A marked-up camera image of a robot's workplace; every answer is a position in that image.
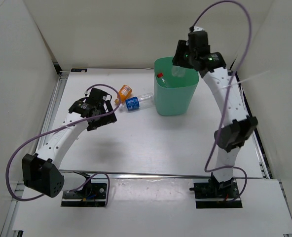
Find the red label water bottle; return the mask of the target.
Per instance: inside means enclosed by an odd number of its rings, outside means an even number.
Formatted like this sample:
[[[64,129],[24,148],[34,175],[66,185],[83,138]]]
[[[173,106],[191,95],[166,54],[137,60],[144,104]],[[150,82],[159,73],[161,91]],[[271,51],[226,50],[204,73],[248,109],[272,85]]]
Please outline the red label water bottle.
[[[166,78],[164,77],[163,73],[158,73],[156,75],[156,80],[157,80],[157,83],[163,87],[163,88],[169,88],[170,85],[168,83],[168,81],[166,80]]]

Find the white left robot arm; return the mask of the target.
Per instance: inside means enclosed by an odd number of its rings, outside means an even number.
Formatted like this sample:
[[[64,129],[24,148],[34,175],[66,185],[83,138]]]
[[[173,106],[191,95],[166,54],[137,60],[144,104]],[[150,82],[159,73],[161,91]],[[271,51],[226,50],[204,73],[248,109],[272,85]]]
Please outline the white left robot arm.
[[[79,174],[62,174],[60,164],[79,135],[87,130],[117,121],[111,105],[112,96],[92,88],[85,97],[76,100],[69,108],[60,129],[33,155],[22,158],[24,185],[45,196],[54,198],[60,191],[75,191],[81,198],[91,194],[88,177]]]

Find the blue label clear bottle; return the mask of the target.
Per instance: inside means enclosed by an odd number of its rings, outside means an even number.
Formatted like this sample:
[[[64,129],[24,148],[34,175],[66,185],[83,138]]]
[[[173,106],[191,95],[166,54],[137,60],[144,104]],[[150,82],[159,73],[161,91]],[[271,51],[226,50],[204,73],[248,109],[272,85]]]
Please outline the blue label clear bottle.
[[[141,109],[147,109],[154,106],[153,93],[147,93],[128,98],[119,106],[121,112],[132,112]]]

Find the orange juice bottle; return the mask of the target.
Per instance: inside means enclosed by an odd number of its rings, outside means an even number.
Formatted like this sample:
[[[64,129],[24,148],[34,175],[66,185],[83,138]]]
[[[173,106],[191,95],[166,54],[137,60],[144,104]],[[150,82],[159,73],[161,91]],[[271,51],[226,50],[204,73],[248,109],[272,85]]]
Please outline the orange juice bottle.
[[[132,88],[128,85],[123,85],[122,88],[119,90],[120,97],[117,96],[115,99],[115,104],[124,103],[126,99],[129,98],[129,96],[132,94]]]

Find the black cap clear bottle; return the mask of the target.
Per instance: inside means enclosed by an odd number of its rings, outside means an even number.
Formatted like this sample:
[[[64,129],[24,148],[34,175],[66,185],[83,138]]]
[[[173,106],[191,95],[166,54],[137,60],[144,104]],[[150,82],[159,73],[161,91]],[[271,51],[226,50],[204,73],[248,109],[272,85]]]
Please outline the black cap clear bottle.
[[[171,74],[174,77],[183,78],[185,76],[185,73],[186,73],[186,68],[175,66],[175,65],[173,65],[171,68]]]

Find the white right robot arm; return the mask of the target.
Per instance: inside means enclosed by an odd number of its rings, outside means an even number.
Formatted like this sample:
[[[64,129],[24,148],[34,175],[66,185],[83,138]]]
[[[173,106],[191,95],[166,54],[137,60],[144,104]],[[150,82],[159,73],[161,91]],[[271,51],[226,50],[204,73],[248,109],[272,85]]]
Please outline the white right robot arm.
[[[190,29],[188,39],[178,42],[172,63],[173,66],[197,71],[221,112],[221,128],[214,133],[218,156],[215,167],[210,170],[210,193],[219,198],[233,183],[237,155],[255,130],[257,118],[249,116],[239,91],[231,87],[234,76],[228,74],[222,55],[211,52],[204,29]]]

